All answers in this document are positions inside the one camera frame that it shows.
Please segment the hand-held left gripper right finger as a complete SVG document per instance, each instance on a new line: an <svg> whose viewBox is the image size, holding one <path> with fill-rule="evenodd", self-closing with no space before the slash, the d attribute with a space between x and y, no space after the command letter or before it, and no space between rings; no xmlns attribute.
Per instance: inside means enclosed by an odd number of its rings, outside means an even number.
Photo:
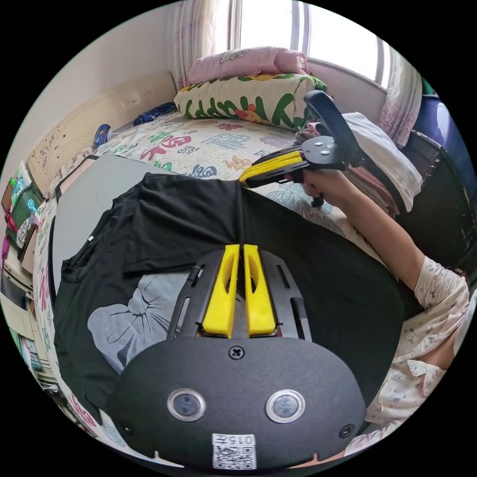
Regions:
<svg viewBox="0 0 477 477"><path fill-rule="evenodd" d="M271 335L276 321L257 246L243 246L243 264L248 337Z"/></svg>

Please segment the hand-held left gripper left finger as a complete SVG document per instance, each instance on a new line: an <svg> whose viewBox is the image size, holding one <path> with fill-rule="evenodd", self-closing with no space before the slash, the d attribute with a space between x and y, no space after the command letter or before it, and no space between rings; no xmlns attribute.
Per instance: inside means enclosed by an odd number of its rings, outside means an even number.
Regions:
<svg viewBox="0 0 477 477"><path fill-rule="evenodd" d="M232 337L240 245L225 246L209 304L202 321L206 334Z"/></svg>

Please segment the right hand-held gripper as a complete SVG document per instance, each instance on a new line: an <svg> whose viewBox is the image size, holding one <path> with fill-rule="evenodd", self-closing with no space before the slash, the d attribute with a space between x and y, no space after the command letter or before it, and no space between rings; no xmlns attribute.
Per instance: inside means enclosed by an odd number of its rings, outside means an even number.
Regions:
<svg viewBox="0 0 477 477"><path fill-rule="evenodd" d="M338 143L333 137L319 136L301 145L264 155L239 177L239 183L254 189L270 183L303 183L303 171L346 170L361 165L365 154L356 141Z"/></svg>

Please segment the person's right hand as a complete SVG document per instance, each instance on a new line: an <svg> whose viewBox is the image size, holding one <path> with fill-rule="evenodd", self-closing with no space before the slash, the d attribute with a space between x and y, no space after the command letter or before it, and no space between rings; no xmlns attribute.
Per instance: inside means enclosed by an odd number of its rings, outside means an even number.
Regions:
<svg viewBox="0 0 477 477"><path fill-rule="evenodd" d="M338 170L305 170L303 189L312 197L323 196L324 200L342 209L350 203L359 190Z"/></svg>

